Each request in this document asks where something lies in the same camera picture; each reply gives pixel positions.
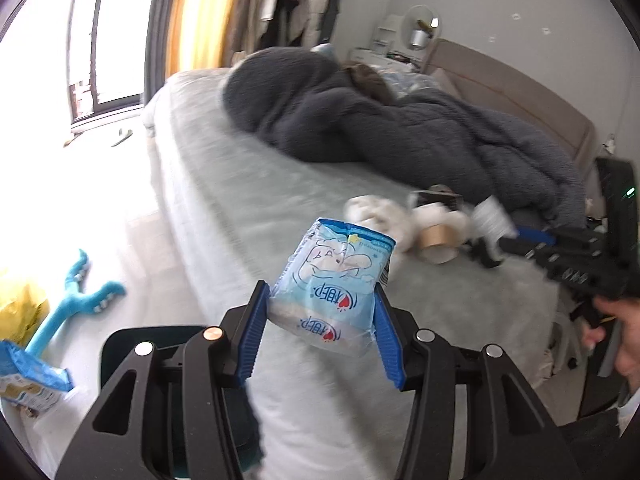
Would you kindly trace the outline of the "person right hand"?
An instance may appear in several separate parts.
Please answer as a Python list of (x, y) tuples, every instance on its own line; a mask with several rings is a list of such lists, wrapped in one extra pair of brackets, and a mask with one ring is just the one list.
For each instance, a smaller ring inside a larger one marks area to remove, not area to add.
[(640, 311), (638, 298), (622, 298), (609, 300), (597, 296), (594, 306), (607, 316), (616, 318), (620, 328), (620, 342), (617, 346), (614, 366), (617, 373), (626, 379), (630, 394), (639, 390), (640, 361)]

